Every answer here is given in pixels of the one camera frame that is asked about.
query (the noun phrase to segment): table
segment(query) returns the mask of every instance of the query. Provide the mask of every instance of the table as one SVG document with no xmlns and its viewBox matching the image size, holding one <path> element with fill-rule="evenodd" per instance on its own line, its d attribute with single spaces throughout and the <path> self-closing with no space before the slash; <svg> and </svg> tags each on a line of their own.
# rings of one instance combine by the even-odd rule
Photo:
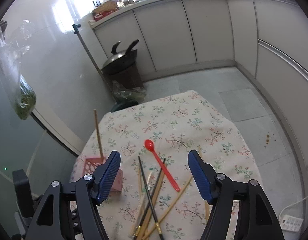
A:
<svg viewBox="0 0 308 240">
<path fill-rule="evenodd" d="M 180 187 L 190 177 L 188 152 L 198 147 L 204 162 L 210 163 L 216 172 L 241 182 L 256 179 L 262 185 L 252 153 L 236 126 L 193 90 L 107 113 L 99 128 L 104 155 L 117 150 L 123 170 L 123 191 L 111 193 L 98 207 L 110 239 L 126 240 L 137 217 L 140 199 L 137 157 L 143 161 L 146 176 L 150 171 L 155 177 L 158 174 L 159 166 L 154 156 L 143 146 L 145 139 L 154 141 L 156 152 L 166 158 L 167 168 Z M 71 181 L 81 178 L 84 160 L 91 157 L 99 157 L 95 130 L 76 160 Z M 165 178 L 155 206 L 158 217 L 176 195 Z M 235 232 L 238 205 L 238 201 L 233 204 L 228 240 Z M 166 240 L 200 239 L 205 223 L 204 200 L 192 180 L 161 223 L 162 232 Z M 149 239 L 158 240 L 158 233 L 154 231 Z"/>
</svg>

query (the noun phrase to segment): bag of green vegetables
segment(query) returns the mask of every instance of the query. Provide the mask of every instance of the bag of green vegetables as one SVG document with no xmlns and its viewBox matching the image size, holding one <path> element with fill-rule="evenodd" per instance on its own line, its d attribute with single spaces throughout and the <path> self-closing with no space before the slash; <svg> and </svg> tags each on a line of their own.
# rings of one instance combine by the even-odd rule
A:
<svg viewBox="0 0 308 240">
<path fill-rule="evenodd" d="M 6 43 L 0 26 L 0 81 L 9 101 L 20 119 L 25 120 L 33 111 L 36 96 L 32 87 L 20 74 L 20 58 L 30 48 L 27 39 L 33 33 L 33 25 L 23 21 Z"/>
</svg>

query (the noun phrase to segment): tile floor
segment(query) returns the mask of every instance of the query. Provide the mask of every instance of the tile floor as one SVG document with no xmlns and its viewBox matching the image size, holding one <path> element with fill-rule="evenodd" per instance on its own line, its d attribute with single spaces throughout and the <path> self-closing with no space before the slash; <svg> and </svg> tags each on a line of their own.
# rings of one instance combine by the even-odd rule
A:
<svg viewBox="0 0 308 240">
<path fill-rule="evenodd" d="M 289 139 L 266 100 L 237 68 L 184 73 L 146 82 L 145 87 L 146 101 L 195 90 L 234 122 L 253 153 L 264 190 L 277 215 L 285 206 L 303 198 L 297 157 Z M 303 218 L 302 203 L 285 213 Z M 284 232 L 284 236 L 294 240 L 299 233 Z"/>
</svg>

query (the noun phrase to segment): blue gripper pad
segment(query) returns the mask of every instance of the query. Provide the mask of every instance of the blue gripper pad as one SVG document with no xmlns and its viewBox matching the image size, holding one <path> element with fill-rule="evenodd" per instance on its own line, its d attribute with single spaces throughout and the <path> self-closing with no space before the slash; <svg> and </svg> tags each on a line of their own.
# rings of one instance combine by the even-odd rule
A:
<svg viewBox="0 0 308 240">
<path fill-rule="evenodd" d="M 194 177 L 202 199 L 206 200 L 210 205 L 214 204 L 212 191 L 215 190 L 213 185 L 216 172 L 212 166 L 204 163 L 195 150 L 190 151 L 188 154 L 188 166 Z"/>
<path fill-rule="evenodd" d="M 93 172 L 95 180 L 91 197 L 95 199 L 96 205 L 107 199 L 120 165 L 121 155 L 112 151 L 106 162 L 97 166 Z"/>
</svg>

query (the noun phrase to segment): spoon handle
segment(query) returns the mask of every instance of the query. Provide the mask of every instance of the spoon handle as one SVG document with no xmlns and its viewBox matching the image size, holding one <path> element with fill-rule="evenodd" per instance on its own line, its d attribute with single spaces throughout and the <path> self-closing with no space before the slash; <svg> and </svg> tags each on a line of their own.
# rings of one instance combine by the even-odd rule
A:
<svg viewBox="0 0 308 240">
<path fill-rule="evenodd" d="M 171 183 L 171 185 L 173 186 L 173 188 L 177 191 L 180 192 L 180 187 L 177 185 L 176 181 L 174 180 L 174 178 L 172 177 L 172 175 L 169 173 L 168 169 L 166 168 L 166 166 L 162 163 L 161 159 L 158 157 L 157 153 L 155 151 L 152 151 L 156 161 L 158 162 L 159 166 L 161 166 L 161 169 L 163 170 L 163 172 L 165 173 L 167 179 L 169 180 L 169 182 Z"/>
</svg>

